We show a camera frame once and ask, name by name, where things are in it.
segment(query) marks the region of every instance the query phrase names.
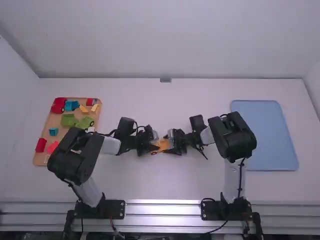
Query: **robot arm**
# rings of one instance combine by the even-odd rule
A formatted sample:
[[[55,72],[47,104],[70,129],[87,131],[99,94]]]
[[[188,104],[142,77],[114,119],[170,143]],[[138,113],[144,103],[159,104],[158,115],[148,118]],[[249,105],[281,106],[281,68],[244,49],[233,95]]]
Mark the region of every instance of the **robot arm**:
[[[137,123],[127,117],[122,117],[117,129],[109,134],[71,127],[48,159],[47,168],[67,183],[82,203],[96,208],[105,199],[91,177],[100,153],[121,155],[136,149],[141,156],[159,148],[151,144],[157,139],[157,132],[150,125],[141,128],[138,131]]]

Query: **cable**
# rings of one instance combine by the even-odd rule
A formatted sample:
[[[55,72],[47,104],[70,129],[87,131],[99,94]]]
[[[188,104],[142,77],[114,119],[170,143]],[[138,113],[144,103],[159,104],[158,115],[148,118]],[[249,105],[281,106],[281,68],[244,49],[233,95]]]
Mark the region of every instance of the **cable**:
[[[110,226],[113,229],[113,232],[116,236],[119,236],[122,239],[126,239],[124,235],[122,235],[116,228],[116,226],[114,225],[114,221],[112,220],[112,217],[110,216]]]
[[[84,233],[84,218],[81,215],[81,235]]]
[[[205,234],[212,234],[212,233],[214,233],[214,232],[222,229],[222,228],[227,224],[227,222],[229,222],[229,220],[226,220],[220,227],[218,227],[218,228],[216,228],[216,229],[214,229],[214,230],[212,230],[212,231],[208,231],[208,232],[206,232]]]
[[[239,188],[238,188],[238,198],[240,198],[240,193],[243,190],[242,189],[242,167],[244,166],[244,161],[245,161],[245,157],[242,159],[241,163],[240,163],[240,177],[239,177]]]

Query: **black cable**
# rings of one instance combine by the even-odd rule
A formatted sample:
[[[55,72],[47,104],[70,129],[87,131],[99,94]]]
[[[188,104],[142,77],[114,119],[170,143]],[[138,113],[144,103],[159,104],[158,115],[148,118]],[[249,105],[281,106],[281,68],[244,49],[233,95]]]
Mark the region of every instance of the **black cable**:
[[[84,233],[84,218],[81,215],[81,235]]]
[[[197,148],[197,147],[196,147],[195,149],[196,149],[199,153],[201,153],[201,155],[204,156],[205,159],[208,160],[207,156],[205,155],[204,151],[201,150],[201,148]]]
[[[222,228],[227,224],[227,222],[229,222],[229,220],[226,220],[220,227],[218,227],[218,228],[216,228],[216,229],[214,229],[214,230],[212,230],[212,231],[208,231],[208,232],[206,232],[205,234],[212,234],[212,233],[214,233],[214,232],[222,229]]]
[[[242,189],[242,167],[244,166],[244,161],[245,161],[245,157],[242,159],[241,163],[240,163],[240,177],[239,177],[239,188],[238,188],[238,198],[240,198],[240,193],[243,190]]]

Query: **blue mat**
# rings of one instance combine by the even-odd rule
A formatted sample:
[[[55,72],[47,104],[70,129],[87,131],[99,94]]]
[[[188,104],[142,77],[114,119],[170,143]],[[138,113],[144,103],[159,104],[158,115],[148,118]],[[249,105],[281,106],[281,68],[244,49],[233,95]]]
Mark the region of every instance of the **blue mat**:
[[[234,100],[231,111],[241,114],[257,140],[247,170],[296,171],[299,168],[286,120],[277,101]]]

